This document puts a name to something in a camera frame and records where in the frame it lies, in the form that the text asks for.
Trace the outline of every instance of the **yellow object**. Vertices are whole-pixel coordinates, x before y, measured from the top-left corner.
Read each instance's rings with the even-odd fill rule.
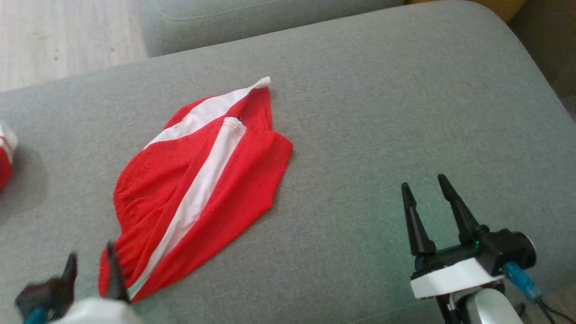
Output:
[[[421,3],[435,0],[408,0],[407,3]],[[472,0],[492,10],[504,22],[509,22],[524,5],[526,0]]]

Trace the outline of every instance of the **wooden floor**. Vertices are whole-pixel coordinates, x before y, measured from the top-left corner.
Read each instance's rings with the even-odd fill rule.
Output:
[[[138,0],[0,0],[0,92],[147,58]]]

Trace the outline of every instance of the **gray fabric upholstery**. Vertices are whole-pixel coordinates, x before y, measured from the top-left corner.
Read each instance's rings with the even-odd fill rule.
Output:
[[[150,56],[399,6],[404,0],[141,0]]]
[[[400,185],[438,247],[457,229],[436,175],[479,221],[525,232],[546,291],[576,282],[576,127],[489,10],[433,2],[154,58],[0,95],[20,136],[0,194],[0,318],[79,252],[96,293],[119,234],[118,174],[181,106],[272,77],[294,153],[273,209],[185,280],[135,305],[149,323],[433,323],[410,290]]]

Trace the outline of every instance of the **red shorts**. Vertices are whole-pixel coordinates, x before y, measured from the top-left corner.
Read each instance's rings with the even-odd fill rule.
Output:
[[[120,174],[115,249],[132,301],[190,274],[272,206],[292,143],[271,130],[269,83],[183,107]],[[104,251],[100,295],[107,285]]]
[[[12,176],[12,158],[16,145],[16,135],[0,120],[0,189]]]

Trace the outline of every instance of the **blue cable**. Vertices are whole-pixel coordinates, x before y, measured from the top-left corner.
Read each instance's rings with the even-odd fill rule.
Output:
[[[528,300],[540,306],[540,309],[544,315],[546,315],[546,318],[550,323],[555,323],[550,313],[560,316],[570,323],[576,323],[574,319],[570,318],[566,314],[562,314],[561,312],[556,311],[550,306],[546,305],[546,303],[542,300],[542,292],[536,288],[534,281],[532,281],[532,279],[528,277],[524,270],[522,270],[522,268],[520,268],[515,262],[508,262],[504,265],[504,276],[510,280],[510,282],[516,285],[524,293],[524,295],[526,295]]]
[[[41,307],[32,311],[30,316],[24,321],[24,324],[46,324],[48,323],[48,312]]]
[[[516,285],[532,303],[537,303],[542,298],[542,293],[536,288],[534,281],[515,262],[508,262],[504,265],[504,276]]]

